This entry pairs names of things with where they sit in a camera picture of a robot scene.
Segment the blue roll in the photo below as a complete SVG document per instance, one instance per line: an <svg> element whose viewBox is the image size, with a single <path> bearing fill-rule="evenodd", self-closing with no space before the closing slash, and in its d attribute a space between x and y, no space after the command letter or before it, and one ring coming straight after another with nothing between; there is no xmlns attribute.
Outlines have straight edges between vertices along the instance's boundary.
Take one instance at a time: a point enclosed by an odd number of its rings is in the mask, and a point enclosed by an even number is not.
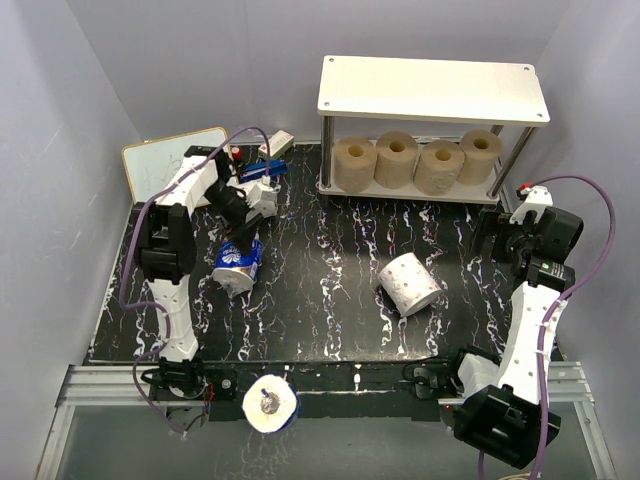
<svg viewBox="0 0 640 480"><path fill-rule="evenodd" d="M268 374L258 378L242 401L246 420L258 432L273 434L287 428L298 416L300 400L284 378Z"/></svg>
<svg viewBox="0 0 640 480"><path fill-rule="evenodd" d="M242 254L230 241L222 245L213 269L213 279L230 298L252 290L262 262L263 249L259 239L252 241L247 255Z"/></svg>

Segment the white red-dotted roll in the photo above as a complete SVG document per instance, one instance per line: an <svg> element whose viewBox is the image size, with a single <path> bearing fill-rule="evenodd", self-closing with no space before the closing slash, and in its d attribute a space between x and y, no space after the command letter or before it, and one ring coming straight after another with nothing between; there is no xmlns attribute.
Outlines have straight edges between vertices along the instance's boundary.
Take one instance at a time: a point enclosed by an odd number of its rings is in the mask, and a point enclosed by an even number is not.
<svg viewBox="0 0 640 480"><path fill-rule="evenodd" d="M259 179L245 183L231 179L227 185L244 193L243 197L249 206L249 212L245 218L247 222L259 214L261 214L263 218L274 217L277 214L277 197L280 186L272 186L269 176L262 176Z"/></svg>
<svg viewBox="0 0 640 480"><path fill-rule="evenodd" d="M385 265L378 273L378 281L401 317L417 313L442 294L414 253L403 254Z"/></svg>

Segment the brown roll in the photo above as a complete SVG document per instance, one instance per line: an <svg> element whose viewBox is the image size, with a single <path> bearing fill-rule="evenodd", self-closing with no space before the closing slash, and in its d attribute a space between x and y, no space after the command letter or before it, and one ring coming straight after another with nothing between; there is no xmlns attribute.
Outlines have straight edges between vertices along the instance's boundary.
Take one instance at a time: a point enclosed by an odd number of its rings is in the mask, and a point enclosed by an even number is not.
<svg viewBox="0 0 640 480"><path fill-rule="evenodd" d="M483 184L502 154L500 138L490 131L474 129L462 137L459 146L465 160L457 182L466 186Z"/></svg>
<svg viewBox="0 0 640 480"><path fill-rule="evenodd" d="M420 153L413 183L423 194L442 196L454 186L464 165L465 154L457 143L436 140Z"/></svg>
<svg viewBox="0 0 640 480"><path fill-rule="evenodd" d="M384 188L399 189L413 178L418 144L409 134L391 131L376 142L375 181Z"/></svg>
<svg viewBox="0 0 640 480"><path fill-rule="evenodd" d="M349 194L366 190L374 178L378 154L365 137L352 136L334 146L334 180Z"/></svg>

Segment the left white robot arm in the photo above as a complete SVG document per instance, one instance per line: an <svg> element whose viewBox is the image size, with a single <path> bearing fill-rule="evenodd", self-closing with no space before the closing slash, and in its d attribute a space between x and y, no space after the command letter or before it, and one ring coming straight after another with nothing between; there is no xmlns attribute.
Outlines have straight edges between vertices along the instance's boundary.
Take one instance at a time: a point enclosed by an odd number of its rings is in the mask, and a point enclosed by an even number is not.
<svg viewBox="0 0 640 480"><path fill-rule="evenodd" d="M147 305L156 312L160 341L158 366L142 379L186 399L201 396L209 384L189 294L197 260L192 216L201 201L221 216L231 261L253 277L261 254L258 227L276 214L277 191L266 175L242 182L224 148L192 145L166 186L136 206L127 263L142 271L150 288Z"/></svg>

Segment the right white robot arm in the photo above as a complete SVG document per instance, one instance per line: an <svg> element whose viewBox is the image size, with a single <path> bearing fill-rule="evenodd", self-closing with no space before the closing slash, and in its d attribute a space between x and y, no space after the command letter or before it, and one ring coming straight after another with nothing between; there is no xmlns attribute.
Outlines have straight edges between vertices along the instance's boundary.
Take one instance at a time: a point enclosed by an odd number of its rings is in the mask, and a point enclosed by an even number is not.
<svg viewBox="0 0 640 480"><path fill-rule="evenodd" d="M484 209L470 242L478 254L492 239L492 259L510 265L515 283L504 353L467 347L446 371L447 388L464 398L454 413L454 435L518 469L533 461L542 432L552 441L560 429L560 417L541 404L540 385L561 315L552 304L575 283L564 262L583 228L580 217L552 206L527 211L519 223Z"/></svg>

